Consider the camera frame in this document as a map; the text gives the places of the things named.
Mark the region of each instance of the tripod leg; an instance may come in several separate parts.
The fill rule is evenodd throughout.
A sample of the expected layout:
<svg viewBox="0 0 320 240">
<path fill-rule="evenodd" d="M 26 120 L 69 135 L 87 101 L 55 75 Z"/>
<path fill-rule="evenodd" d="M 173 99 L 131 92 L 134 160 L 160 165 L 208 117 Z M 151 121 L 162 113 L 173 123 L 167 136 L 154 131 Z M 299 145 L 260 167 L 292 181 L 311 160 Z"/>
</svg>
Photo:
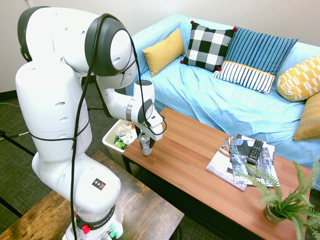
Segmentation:
<svg viewBox="0 0 320 240">
<path fill-rule="evenodd" d="M 16 210 L 13 206 L 11 206 L 6 200 L 4 200 L 2 197 L 0 197 L 0 203 L 5 206 L 7 209 L 9 209 L 12 213 L 14 213 L 18 218 L 21 218 L 23 215 Z"/>
<path fill-rule="evenodd" d="M 17 143 L 15 140 L 12 140 L 10 137 L 8 137 L 6 135 L 6 132 L 3 130 L 0 130 L 0 136 L 3 137 L 5 140 L 9 141 L 10 143 L 16 145 L 18 148 L 22 149 L 23 151 L 25 151 L 26 153 L 30 154 L 31 156 L 34 156 L 35 154 L 30 151 L 29 149 L 25 148 L 24 146 L 20 145 L 19 143 Z"/>
</svg>

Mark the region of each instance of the soda can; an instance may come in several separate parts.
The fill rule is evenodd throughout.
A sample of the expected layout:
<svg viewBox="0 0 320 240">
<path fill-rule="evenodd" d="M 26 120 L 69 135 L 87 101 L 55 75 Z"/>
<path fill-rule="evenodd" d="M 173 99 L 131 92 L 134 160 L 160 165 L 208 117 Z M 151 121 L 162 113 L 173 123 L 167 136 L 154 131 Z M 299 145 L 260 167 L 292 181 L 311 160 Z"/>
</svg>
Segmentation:
<svg viewBox="0 0 320 240">
<path fill-rule="evenodd" d="M 144 132 L 140 132 L 138 139 L 139 139 L 142 154 L 145 156 L 150 155 L 152 152 L 152 148 L 150 148 L 150 137 Z"/>
</svg>

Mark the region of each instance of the magazine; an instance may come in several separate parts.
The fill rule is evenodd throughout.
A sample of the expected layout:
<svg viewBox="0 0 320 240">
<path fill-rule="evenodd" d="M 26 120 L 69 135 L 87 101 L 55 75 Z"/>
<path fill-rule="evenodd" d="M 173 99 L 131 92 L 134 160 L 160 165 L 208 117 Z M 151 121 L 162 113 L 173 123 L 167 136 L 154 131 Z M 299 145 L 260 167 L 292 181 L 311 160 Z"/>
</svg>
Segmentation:
<svg viewBox="0 0 320 240">
<path fill-rule="evenodd" d="M 244 165 L 247 163 L 248 155 L 250 153 L 251 147 L 254 145 L 255 140 L 240 136 L 241 138 L 234 138 L 231 142 L 230 153 L 231 153 L 231 163 L 233 168 L 234 182 L 237 184 L 247 184 L 252 185 L 253 183 L 246 178 L 240 176 L 238 173 L 248 174 L 257 178 L 262 184 L 267 187 L 272 185 L 264 178 L 255 176 L 249 169 Z M 275 147 L 268 145 L 266 142 L 263 143 L 258 162 L 254 165 L 257 169 L 265 171 L 276 179 L 278 179 L 275 167 L 274 167 L 274 152 Z"/>
<path fill-rule="evenodd" d="M 223 142 L 219 150 L 211 159 L 206 169 L 211 173 L 217 175 L 219 178 L 225 180 L 229 184 L 244 191 L 247 187 L 246 184 L 237 184 L 234 181 L 233 166 L 231 164 L 230 144 L 233 141 L 232 136 L 228 136 Z"/>
</svg>

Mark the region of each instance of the white plastic bin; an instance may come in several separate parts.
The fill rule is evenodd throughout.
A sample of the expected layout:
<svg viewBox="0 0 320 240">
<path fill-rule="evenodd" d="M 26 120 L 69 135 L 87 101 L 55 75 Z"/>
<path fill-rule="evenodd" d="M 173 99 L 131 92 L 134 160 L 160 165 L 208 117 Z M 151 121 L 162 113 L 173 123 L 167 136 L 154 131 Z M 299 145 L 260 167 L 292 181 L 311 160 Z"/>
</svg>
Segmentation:
<svg viewBox="0 0 320 240">
<path fill-rule="evenodd" d="M 132 122 L 125 121 L 125 120 L 118 120 L 113 125 L 113 127 L 106 133 L 106 135 L 104 135 L 102 142 L 109 149 L 109 151 L 113 157 L 113 161 L 116 164 L 118 164 L 120 167 L 122 167 L 123 169 L 126 169 L 124 160 L 122 158 L 122 154 L 124 153 L 125 150 L 122 150 L 119 147 L 114 145 L 114 142 L 115 142 L 115 139 L 117 136 L 116 132 L 122 124 L 129 126 L 129 124 L 132 124 Z M 140 169 L 140 167 L 138 167 L 137 165 L 135 165 L 133 163 L 130 163 L 130 168 L 131 168 L 133 175 L 136 175 Z"/>
</svg>

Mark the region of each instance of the light blue couch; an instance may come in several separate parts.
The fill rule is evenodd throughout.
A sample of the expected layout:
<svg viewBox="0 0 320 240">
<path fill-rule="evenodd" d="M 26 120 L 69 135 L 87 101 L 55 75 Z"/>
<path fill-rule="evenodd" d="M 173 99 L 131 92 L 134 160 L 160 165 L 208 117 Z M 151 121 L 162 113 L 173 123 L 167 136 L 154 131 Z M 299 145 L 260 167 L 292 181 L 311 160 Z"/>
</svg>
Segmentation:
<svg viewBox="0 0 320 240">
<path fill-rule="evenodd" d="M 164 107 L 169 107 L 230 135 L 241 134 L 266 141 L 276 146 L 277 155 L 312 168 L 316 155 L 320 156 L 320 139 L 293 141 L 305 102 L 290 102 L 279 95 L 278 78 L 273 82 L 270 93 L 264 95 L 216 79 L 212 77 L 211 71 L 180 64 L 184 56 L 178 57 L 156 76 L 151 77 L 142 50 L 167 38 L 179 28 L 187 52 L 191 20 L 211 29 L 233 28 L 174 14 L 132 37 L 138 54 L 141 78 L 154 84 L 156 109 L 161 111 Z M 320 47 L 297 42 L 284 61 L 278 76 L 319 53 Z M 133 95 L 133 84 L 126 87 L 126 92 Z M 320 178 L 316 189 L 320 190 Z"/>
</svg>

